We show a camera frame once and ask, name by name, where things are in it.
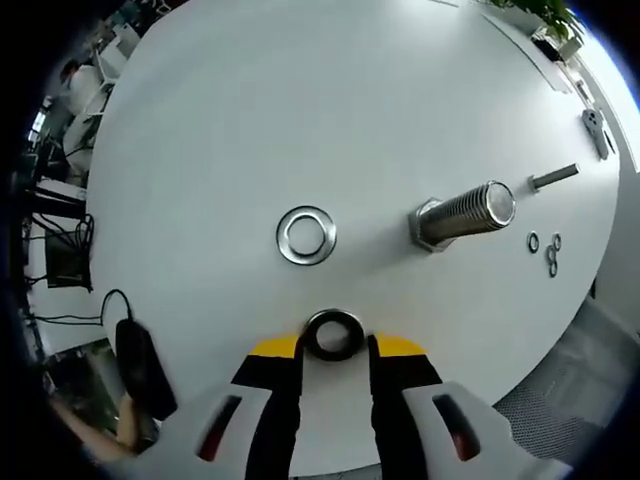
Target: round white table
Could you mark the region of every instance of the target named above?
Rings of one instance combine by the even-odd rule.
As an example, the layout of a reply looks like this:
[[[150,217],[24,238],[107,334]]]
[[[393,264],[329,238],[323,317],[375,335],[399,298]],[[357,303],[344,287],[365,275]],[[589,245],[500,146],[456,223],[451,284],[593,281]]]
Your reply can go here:
[[[494,403],[558,340],[607,245],[619,163],[598,159],[583,108],[467,8],[192,0],[142,39],[98,132],[96,297],[126,292],[179,404],[326,308],[421,344],[443,379]],[[528,189],[574,162],[579,175]],[[509,227],[440,254],[410,243],[409,212],[492,179],[515,192]],[[337,227],[314,266],[275,243],[300,205]],[[106,319],[112,341],[120,317]],[[305,361],[291,475],[378,461],[366,367],[364,354]]]

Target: metal rod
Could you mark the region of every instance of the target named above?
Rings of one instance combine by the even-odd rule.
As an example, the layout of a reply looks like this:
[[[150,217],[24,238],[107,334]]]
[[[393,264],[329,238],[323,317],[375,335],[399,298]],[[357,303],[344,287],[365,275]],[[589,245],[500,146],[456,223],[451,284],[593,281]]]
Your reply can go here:
[[[564,168],[554,170],[551,173],[542,175],[541,177],[529,177],[529,185],[534,192],[537,192],[542,187],[551,185],[552,183],[559,182],[565,178],[573,177],[580,173],[580,166],[577,163],[568,165]]]
[[[506,227],[515,216],[516,201],[505,184],[487,182],[446,202],[431,199],[410,220],[415,242],[442,251],[453,239]]]

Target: white table surface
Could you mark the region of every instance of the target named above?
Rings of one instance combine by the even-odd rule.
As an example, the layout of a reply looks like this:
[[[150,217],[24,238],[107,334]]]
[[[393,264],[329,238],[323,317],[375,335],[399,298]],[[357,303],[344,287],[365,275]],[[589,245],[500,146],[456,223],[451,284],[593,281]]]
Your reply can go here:
[[[330,307],[420,343],[444,379],[494,403],[565,330],[609,238],[619,162],[598,160],[582,109],[466,8],[192,0],[142,39],[98,132],[96,297],[127,293],[180,404]],[[574,162],[578,176],[528,191],[529,175]],[[512,225],[442,254],[409,243],[409,211],[491,179],[516,194]],[[337,224],[313,267],[274,241],[304,204]],[[378,461],[363,358],[305,363],[291,475]]]

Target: small washer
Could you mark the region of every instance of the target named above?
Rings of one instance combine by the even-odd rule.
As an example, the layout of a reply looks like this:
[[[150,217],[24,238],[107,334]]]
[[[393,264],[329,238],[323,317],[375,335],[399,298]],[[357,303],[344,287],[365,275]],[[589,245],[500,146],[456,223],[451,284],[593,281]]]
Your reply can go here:
[[[294,223],[303,218],[314,220],[322,229],[322,243],[315,252],[301,253],[291,245],[289,230]],[[276,229],[276,244],[284,258],[296,265],[316,265],[326,260],[333,252],[337,241],[336,225],[327,212],[316,207],[302,206],[294,208],[285,214]]]
[[[557,250],[553,245],[547,245],[547,263],[551,265],[552,263],[556,263],[557,259]]]
[[[346,341],[339,350],[327,350],[318,341],[318,330],[327,323],[342,325],[347,332]],[[322,310],[309,319],[300,336],[302,345],[314,357],[325,362],[341,362],[353,357],[364,344],[364,328],[349,312],[338,309]]]
[[[529,232],[529,235],[527,235],[527,247],[529,247],[529,251],[531,253],[538,252],[540,249],[540,237],[538,237],[537,232]]]
[[[558,262],[551,262],[549,264],[549,276],[555,278],[558,275]]]
[[[560,251],[560,249],[562,248],[562,237],[559,233],[556,232],[553,234],[553,236],[551,237],[551,244],[553,245],[553,248],[556,249],[556,252]]]

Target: green leaves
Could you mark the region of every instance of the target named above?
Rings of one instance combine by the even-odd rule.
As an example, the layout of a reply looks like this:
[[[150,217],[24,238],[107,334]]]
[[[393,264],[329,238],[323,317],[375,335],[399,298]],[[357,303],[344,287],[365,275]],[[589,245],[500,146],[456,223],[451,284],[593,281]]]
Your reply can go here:
[[[568,40],[571,31],[582,40],[583,30],[576,16],[563,0],[488,0],[498,8],[518,7],[540,17],[549,26],[549,33],[559,40]]]

